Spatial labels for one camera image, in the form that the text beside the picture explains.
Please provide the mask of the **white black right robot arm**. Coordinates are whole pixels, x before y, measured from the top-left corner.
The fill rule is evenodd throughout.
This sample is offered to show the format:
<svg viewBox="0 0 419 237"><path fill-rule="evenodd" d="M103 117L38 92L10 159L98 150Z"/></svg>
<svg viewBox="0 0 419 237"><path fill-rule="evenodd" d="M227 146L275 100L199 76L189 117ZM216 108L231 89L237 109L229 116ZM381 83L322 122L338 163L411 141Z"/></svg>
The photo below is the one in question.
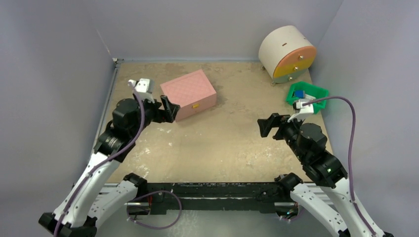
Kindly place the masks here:
<svg viewBox="0 0 419 237"><path fill-rule="evenodd" d="M289 121L289 115L273 113L258 119L261 137L277 128L274 140L284 140L302 165L306 176L318 186L334 207L330 207L294 173L278 178L277 194L293 200L312 214L334 237L390 237L370 217L354 193L348 173L340 160L326 150L327 137L320 126Z"/></svg>

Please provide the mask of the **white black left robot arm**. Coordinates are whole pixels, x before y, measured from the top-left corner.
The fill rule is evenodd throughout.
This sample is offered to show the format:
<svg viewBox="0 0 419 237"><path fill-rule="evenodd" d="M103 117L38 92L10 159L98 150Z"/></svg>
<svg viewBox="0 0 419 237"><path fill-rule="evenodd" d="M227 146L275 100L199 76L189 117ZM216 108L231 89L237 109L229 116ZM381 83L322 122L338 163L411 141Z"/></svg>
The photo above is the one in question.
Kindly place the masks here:
<svg viewBox="0 0 419 237"><path fill-rule="evenodd" d="M164 190L150 191L146 179L130 173L110 192L101 195L108 178L135 147L143 129L150 123L172 123L180 109L166 96L132 98L119 101L112 118L99 135L90 160L64 201L53 211L45 212L39 224L55 237L93 237L103 222L127 202L146 201Z"/></svg>

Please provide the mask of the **pink jewelry box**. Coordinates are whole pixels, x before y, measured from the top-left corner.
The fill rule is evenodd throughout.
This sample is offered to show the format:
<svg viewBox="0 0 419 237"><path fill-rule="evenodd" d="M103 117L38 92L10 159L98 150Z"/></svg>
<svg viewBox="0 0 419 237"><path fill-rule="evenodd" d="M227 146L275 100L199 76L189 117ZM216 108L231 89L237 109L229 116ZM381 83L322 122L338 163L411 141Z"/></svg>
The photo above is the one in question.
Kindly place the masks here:
<svg viewBox="0 0 419 237"><path fill-rule="evenodd" d="M164 82L160 88L171 103L180 106L176 122L209 109L217 102L217 92L203 70Z"/></svg>

